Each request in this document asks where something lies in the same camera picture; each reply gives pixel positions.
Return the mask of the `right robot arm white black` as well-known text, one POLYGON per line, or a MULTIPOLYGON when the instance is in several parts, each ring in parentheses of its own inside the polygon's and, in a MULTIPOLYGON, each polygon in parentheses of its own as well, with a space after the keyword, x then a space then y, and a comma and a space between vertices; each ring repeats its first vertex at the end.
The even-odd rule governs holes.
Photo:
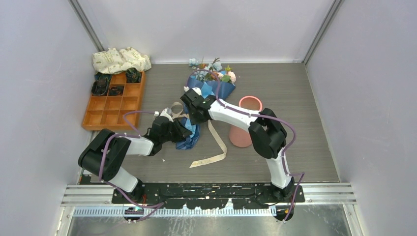
POLYGON ((272 110, 248 110, 214 95, 203 97, 199 88, 184 87, 181 100, 192 124, 222 121, 248 133, 254 150, 266 159, 274 198, 285 202, 291 197, 295 181, 285 162, 287 132, 272 110))

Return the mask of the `dark rolled sock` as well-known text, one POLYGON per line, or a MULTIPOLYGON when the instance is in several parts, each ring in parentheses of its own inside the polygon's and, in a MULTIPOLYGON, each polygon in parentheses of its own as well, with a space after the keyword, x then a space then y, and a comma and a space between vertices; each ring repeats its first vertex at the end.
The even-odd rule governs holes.
POLYGON ((116 85, 109 88, 108 96, 122 96, 124 85, 116 85))
POLYGON ((142 78, 141 71, 136 68, 129 68, 125 72, 127 83, 140 83, 142 78))
POLYGON ((106 79, 96 80, 91 88, 93 96, 106 96, 109 90, 109 85, 106 79))

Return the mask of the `dark rolled sock top right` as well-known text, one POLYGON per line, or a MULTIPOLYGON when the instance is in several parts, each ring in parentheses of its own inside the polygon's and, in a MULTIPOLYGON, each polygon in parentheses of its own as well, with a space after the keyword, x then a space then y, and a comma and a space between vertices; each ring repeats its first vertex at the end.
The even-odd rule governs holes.
POLYGON ((125 72, 127 83, 140 83, 142 78, 141 71, 136 68, 129 68, 125 72))

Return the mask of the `aluminium rail frame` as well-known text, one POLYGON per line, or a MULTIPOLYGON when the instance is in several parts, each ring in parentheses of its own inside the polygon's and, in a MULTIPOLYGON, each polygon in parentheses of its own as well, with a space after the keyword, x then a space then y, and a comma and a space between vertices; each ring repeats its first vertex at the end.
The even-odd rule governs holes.
MULTIPOLYGON (((129 155, 123 166, 143 183, 270 183, 263 158, 228 145, 220 162, 189 168, 194 154, 167 145, 154 157, 129 155)), ((293 173, 306 171, 294 204, 263 209, 141 209, 82 170, 67 186, 58 236, 358 236, 357 200, 336 174, 323 131, 306 129, 287 151, 293 173)))

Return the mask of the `beige ribbon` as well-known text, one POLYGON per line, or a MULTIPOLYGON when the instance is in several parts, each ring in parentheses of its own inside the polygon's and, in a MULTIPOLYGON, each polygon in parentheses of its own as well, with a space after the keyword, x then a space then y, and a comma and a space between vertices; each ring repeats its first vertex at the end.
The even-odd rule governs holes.
POLYGON ((190 158, 192 162, 189 168, 214 164, 226 158, 227 146, 211 121, 201 125, 192 125, 185 107, 180 102, 172 103, 168 113, 174 118, 179 118, 185 128, 192 132, 185 141, 176 143, 176 149, 195 155, 190 158))

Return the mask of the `dark rolled sock left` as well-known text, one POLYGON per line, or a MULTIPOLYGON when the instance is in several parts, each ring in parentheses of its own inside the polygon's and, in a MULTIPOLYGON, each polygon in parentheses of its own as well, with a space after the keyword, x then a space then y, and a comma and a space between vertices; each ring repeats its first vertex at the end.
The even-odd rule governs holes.
POLYGON ((93 96, 106 96, 109 90, 109 85, 106 79, 96 80, 91 88, 93 96))

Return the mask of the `dark rolled sock middle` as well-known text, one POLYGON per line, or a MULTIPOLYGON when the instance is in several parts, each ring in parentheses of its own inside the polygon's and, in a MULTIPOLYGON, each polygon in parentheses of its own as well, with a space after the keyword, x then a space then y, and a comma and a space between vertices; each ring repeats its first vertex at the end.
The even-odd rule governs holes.
POLYGON ((116 85, 109 88, 108 96, 122 96, 124 85, 116 85))

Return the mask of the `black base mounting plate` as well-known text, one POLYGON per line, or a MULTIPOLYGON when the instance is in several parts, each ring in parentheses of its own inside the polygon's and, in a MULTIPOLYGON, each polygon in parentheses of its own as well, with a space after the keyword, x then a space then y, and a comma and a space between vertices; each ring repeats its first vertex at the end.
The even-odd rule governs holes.
POLYGON ((144 200, 154 205, 163 202, 166 209, 223 209, 231 201, 233 209, 263 209, 290 204, 294 187, 285 200, 278 199, 273 186, 258 183, 144 183, 144 200))

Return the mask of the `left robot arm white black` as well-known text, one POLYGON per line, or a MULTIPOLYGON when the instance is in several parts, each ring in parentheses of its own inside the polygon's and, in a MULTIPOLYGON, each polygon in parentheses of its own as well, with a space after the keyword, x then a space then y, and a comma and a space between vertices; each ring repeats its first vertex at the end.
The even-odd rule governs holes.
POLYGON ((117 134, 102 129, 81 153, 78 165, 90 173, 101 176, 124 192, 132 203, 144 195, 143 182, 122 167, 127 155, 154 156, 166 142, 184 141, 192 132, 178 118, 158 116, 143 136, 117 134))

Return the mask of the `orange compartment tray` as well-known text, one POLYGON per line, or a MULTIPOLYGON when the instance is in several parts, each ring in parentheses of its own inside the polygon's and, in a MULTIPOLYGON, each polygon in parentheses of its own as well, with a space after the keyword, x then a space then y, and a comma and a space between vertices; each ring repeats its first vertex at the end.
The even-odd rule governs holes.
POLYGON ((125 72, 112 75, 109 88, 124 85, 122 96, 90 96, 81 126, 85 130, 100 131, 104 128, 117 130, 132 130, 138 126, 139 113, 146 84, 146 75, 141 71, 140 83, 127 83, 125 72))

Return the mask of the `cream patterned cloth bag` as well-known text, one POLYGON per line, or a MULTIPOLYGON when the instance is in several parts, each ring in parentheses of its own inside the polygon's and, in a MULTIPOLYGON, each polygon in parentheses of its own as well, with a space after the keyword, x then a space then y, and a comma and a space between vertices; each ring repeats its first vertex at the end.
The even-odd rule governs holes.
POLYGON ((107 51, 94 53, 92 65, 96 72, 102 74, 119 74, 130 68, 147 71, 152 67, 150 57, 132 47, 120 50, 109 48, 107 51))

